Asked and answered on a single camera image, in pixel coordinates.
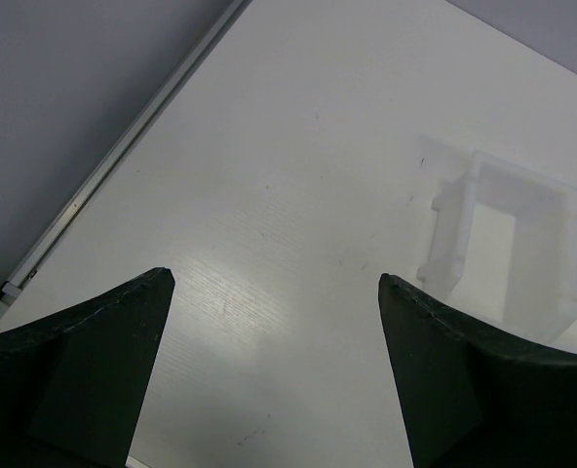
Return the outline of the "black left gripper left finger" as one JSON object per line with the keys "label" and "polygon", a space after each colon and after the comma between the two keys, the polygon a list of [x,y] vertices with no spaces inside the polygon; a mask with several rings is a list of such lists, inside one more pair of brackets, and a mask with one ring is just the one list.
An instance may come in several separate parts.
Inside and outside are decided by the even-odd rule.
{"label": "black left gripper left finger", "polygon": [[0,332],[0,467],[123,467],[174,290],[153,268]]}

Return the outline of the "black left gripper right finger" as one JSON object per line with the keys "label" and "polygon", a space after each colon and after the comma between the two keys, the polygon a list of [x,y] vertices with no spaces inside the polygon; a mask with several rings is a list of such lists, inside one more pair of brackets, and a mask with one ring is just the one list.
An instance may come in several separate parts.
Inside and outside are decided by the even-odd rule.
{"label": "black left gripper right finger", "polygon": [[577,467],[577,354],[502,331],[400,277],[382,328],[417,467]]}

